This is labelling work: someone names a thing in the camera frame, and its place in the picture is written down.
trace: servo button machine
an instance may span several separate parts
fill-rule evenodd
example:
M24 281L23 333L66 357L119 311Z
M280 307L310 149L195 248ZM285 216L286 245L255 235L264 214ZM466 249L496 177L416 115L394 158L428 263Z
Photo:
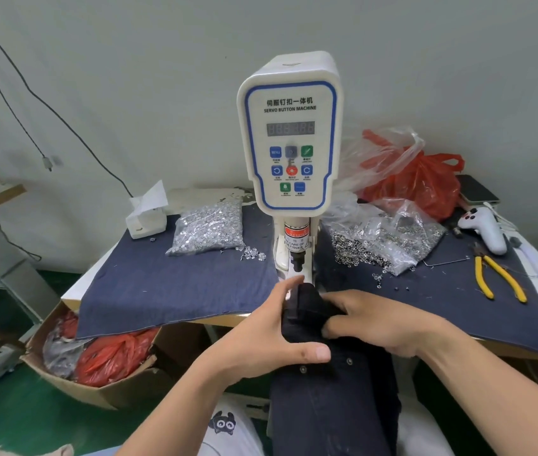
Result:
M283 54L237 93L248 178L273 216L278 273L313 283L319 216L330 205L341 151L343 94L325 51Z

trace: cartoon print on t-shirt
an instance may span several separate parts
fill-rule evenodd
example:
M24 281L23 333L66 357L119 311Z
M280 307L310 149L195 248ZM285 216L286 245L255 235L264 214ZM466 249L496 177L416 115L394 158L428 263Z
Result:
M223 412L219 411L208 423L210 429L214 429L214 432L219 434L220 432L226 432L229 435L233 435L235 429L235 416L233 413L227 413L227 416L223 416Z

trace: blue button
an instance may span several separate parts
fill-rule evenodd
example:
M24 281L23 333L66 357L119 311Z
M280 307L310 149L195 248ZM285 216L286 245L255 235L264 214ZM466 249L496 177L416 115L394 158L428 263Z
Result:
M286 158L296 158L298 155L298 147L296 145L287 145L284 147Z

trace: yellow pliers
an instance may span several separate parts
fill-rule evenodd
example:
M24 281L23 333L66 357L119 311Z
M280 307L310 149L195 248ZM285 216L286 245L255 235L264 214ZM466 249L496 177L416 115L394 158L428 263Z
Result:
M491 289L486 285L486 282L484 281L484 277L482 276L482 260L484 259L486 263L491 266L495 272L497 272L500 276L505 278L505 281L510 284L510 286L514 290L514 294L516 294L516 298L522 302L527 302L527 296L524 294L524 291L518 284L518 282L511 276L509 273L498 263L493 261L489 256L487 256L487 251L484 249L482 245L480 245L478 242L474 243L474 246L472 246L472 250L474 251L474 265L476 268L476 281L478 283L478 286L484 293L484 295L489 299L494 299L495 295L491 291Z

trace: cardboard box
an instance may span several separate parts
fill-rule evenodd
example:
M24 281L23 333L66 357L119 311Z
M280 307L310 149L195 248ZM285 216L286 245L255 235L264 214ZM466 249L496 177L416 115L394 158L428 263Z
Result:
M174 323L159 329L149 358L130 376L104 387L90 387L51 374L43 362L43 346L58 317L69 308L62 302L27 343L22 360L47 382L83 403L116 410L150 396L165 395L197 356L210 344L203 325Z

